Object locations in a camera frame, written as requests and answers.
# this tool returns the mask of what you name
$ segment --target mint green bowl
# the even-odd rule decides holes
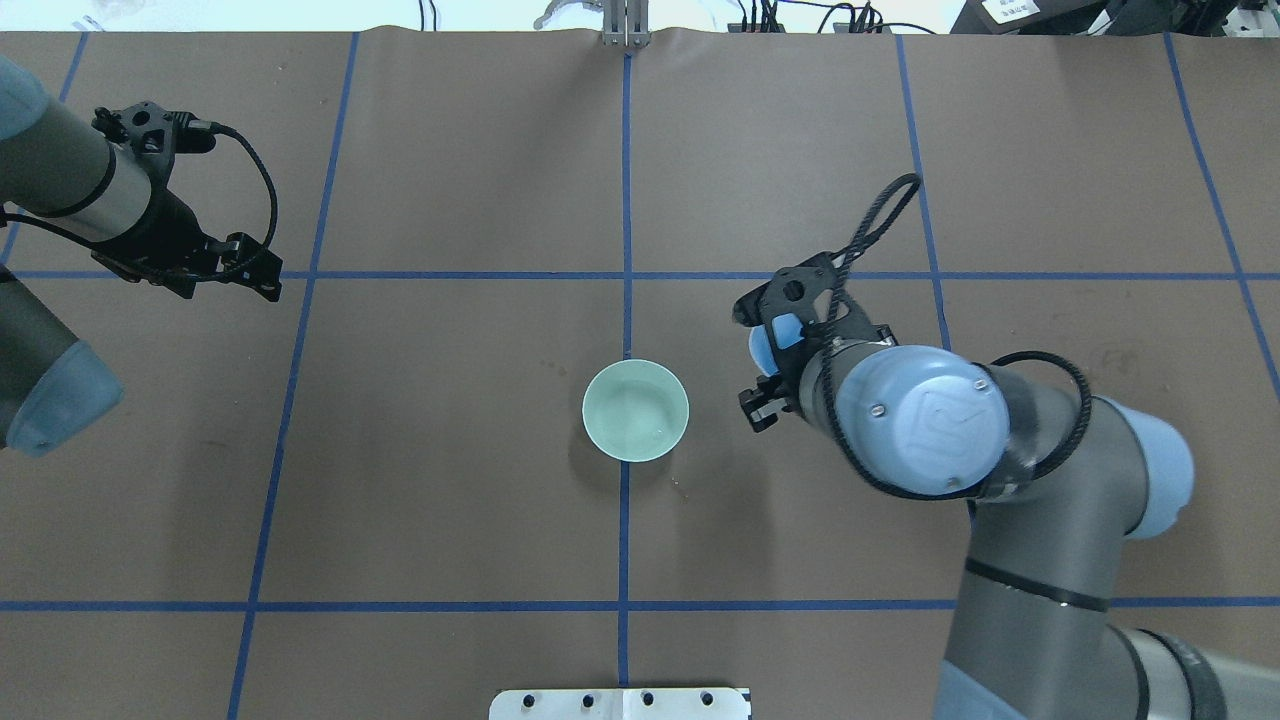
[[[649,360],[622,360],[600,370],[582,396],[582,424],[609,457],[646,462],[671,452],[689,425],[680,379]]]

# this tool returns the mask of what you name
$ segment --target vertical blue line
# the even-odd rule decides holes
[[[248,667],[248,650],[253,639],[253,621],[257,615],[257,600],[262,588],[262,569],[266,565],[266,548],[271,538],[271,519],[275,515],[275,498],[280,487],[280,471],[284,468],[284,443],[289,434],[289,421],[293,419],[293,398],[298,387],[298,372],[302,366],[302,350],[307,341],[307,324],[311,319],[311,300],[315,295],[315,273],[320,265],[320,250],[324,246],[324,233],[329,219],[329,199],[333,193],[333,178],[338,172],[338,154],[342,149],[342,131],[347,120],[347,102],[351,99],[351,78],[356,69],[356,50],[360,47],[360,33],[351,33],[351,47],[347,51],[347,72],[342,81],[342,100],[338,104],[338,119],[333,129],[333,145],[329,149],[329,168],[325,172],[324,193],[320,197],[320,214],[316,218],[315,243],[311,247],[311,273],[302,295],[302,313],[298,316],[298,332],[293,340],[293,359],[289,363],[289,379],[284,388],[284,407],[280,411],[280,429],[275,437],[275,456],[271,461],[271,478],[266,486],[266,502],[262,509],[262,524],[257,536],[257,551],[253,555],[253,575],[250,580],[248,607],[244,611],[244,625],[241,629],[239,652],[236,656],[236,674],[232,678],[232,694],[227,705],[228,720],[239,715],[241,693],[244,689],[244,671]]]
[[[1187,123],[1187,135],[1192,140],[1192,150],[1196,152],[1196,161],[1199,163],[1201,176],[1204,177],[1204,187],[1208,190],[1210,202],[1213,205],[1213,214],[1217,217],[1217,227],[1222,232],[1222,242],[1226,243],[1226,254],[1231,258],[1231,268],[1235,270],[1235,282],[1240,286],[1240,296],[1244,299],[1244,309],[1249,313],[1249,323],[1253,324],[1253,334],[1258,340],[1258,348],[1262,351],[1262,363],[1271,377],[1271,389],[1280,398],[1280,373],[1276,373],[1275,359],[1271,356],[1271,345],[1267,334],[1262,329],[1262,319],[1258,318],[1258,309],[1253,304],[1253,293],[1249,291],[1249,281],[1244,275],[1244,265],[1240,263],[1240,254],[1236,251],[1235,240],[1231,237],[1231,227],[1226,222],[1226,213],[1222,210],[1222,201],[1217,195],[1217,186],[1213,183],[1213,173],[1208,169],[1208,160],[1204,159],[1204,150],[1201,147],[1199,133],[1196,132],[1196,120],[1192,119],[1192,106],[1187,101],[1187,88],[1183,86],[1183,72],[1178,65],[1178,54],[1174,53],[1174,36],[1165,33],[1165,53],[1169,55],[1169,69],[1174,73],[1174,87],[1178,90],[1178,102],[1183,106],[1183,122]]]
[[[622,55],[622,359],[631,357],[631,54]],[[630,678],[631,464],[618,470],[618,687]]]
[[[79,69],[81,58],[84,56],[84,46],[88,45],[88,33],[82,32],[79,42],[76,44],[76,54],[72,55],[72,64],[67,68],[67,77],[63,78],[63,87],[58,91],[58,101],[67,102],[67,95],[72,91],[72,82],[76,81],[76,70]],[[18,214],[23,214],[23,210],[18,210]],[[4,250],[0,250],[0,265],[9,261],[9,256],[13,254],[13,246],[18,242],[18,228],[22,227],[18,223],[10,223],[9,234],[4,241]]]
[[[902,104],[906,109],[906,132],[911,140],[911,161],[915,174],[924,177],[924,163],[920,160],[920,136],[915,129],[915,105],[911,102],[911,81],[906,72],[906,49],[902,36],[895,35],[897,44],[897,72],[902,77]],[[951,350],[951,328],[947,327],[946,301],[942,297],[942,274],[938,269],[938,250],[933,243],[933,219],[929,215],[929,183],[920,184],[920,220],[924,223],[924,249],[929,254],[929,275],[933,279],[933,305],[938,313],[938,333],[942,347]]]

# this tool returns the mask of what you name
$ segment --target white label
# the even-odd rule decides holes
[[[1039,12],[1032,0],[982,0],[982,6],[987,9],[996,24],[1029,18]]]

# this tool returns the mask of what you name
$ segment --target white mounting plate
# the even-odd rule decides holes
[[[735,688],[506,691],[489,705],[489,720],[750,719],[751,691]]]

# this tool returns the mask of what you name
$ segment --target screw hole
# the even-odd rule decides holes
[[[801,283],[800,281],[788,282],[787,284],[782,286],[782,295],[785,295],[786,299],[790,300],[791,302],[800,300],[801,297],[804,297],[804,283]]]

